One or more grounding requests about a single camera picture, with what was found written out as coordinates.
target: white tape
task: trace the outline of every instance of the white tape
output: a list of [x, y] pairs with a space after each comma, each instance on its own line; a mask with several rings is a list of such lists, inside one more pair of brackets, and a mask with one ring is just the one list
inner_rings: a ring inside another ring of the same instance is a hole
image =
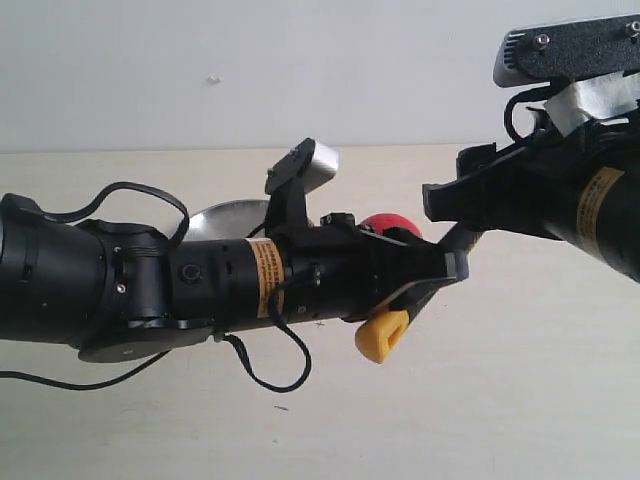
[[544, 104], [553, 124], [568, 136], [589, 120], [609, 120], [638, 108], [640, 73], [616, 72], [572, 83]]

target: yellow object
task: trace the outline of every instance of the yellow object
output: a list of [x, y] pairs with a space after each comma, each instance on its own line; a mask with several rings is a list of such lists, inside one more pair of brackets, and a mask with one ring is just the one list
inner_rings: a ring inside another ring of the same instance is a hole
[[360, 325], [356, 331], [356, 347], [372, 362], [382, 363], [408, 327], [409, 312], [384, 311]]

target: robotic arm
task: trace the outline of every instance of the robotic arm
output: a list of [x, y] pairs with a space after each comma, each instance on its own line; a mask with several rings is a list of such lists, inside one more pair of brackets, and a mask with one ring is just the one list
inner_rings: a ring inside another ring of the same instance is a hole
[[[67, 344], [81, 360], [112, 363], [158, 359], [212, 337], [229, 342], [260, 385], [287, 392], [311, 370], [311, 355], [290, 325], [360, 322], [358, 349], [381, 363], [438, 289], [467, 278], [467, 253], [488, 230], [567, 241], [640, 281], [639, 35], [634, 17], [507, 35], [496, 83], [548, 85], [507, 105], [512, 145], [464, 150], [457, 180], [423, 186], [427, 217], [457, 222], [437, 243], [406, 225], [358, 223], [342, 212], [310, 225], [306, 194], [338, 168], [337, 153], [312, 139], [269, 170], [267, 213], [247, 238], [185, 242], [184, 205], [139, 184], [113, 184], [68, 214], [7, 194], [0, 202], [0, 339]], [[544, 109], [532, 109], [533, 132], [521, 137], [511, 124], [514, 106], [543, 100]], [[85, 220], [119, 189], [178, 208], [184, 218], [175, 234]], [[258, 231], [263, 238], [250, 238]], [[237, 337], [265, 326], [304, 353], [304, 371], [290, 386], [258, 379]], [[55, 384], [18, 372], [1, 377]]]

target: yellow warning label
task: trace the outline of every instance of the yellow warning label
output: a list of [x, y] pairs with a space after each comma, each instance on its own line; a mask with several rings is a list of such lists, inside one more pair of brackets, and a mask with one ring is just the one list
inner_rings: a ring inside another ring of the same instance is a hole
[[576, 228], [582, 248], [593, 256], [601, 257], [596, 225], [604, 198], [624, 172], [603, 167], [596, 173], [582, 192], [576, 213]]
[[[271, 292], [284, 282], [284, 266], [278, 247], [268, 238], [248, 240], [256, 257], [258, 267], [258, 280], [260, 285], [260, 303], [258, 305], [258, 317], [267, 318], [269, 310], [267, 302]], [[284, 308], [284, 292], [278, 294], [278, 313]]]

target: red ball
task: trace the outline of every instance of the red ball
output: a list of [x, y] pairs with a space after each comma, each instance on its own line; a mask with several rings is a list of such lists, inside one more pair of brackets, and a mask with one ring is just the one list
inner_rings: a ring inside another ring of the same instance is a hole
[[395, 213], [378, 213], [363, 220], [362, 224], [371, 226], [378, 235], [382, 235], [387, 228], [400, 227], [422, 238], [420, 229], [411, 220]]

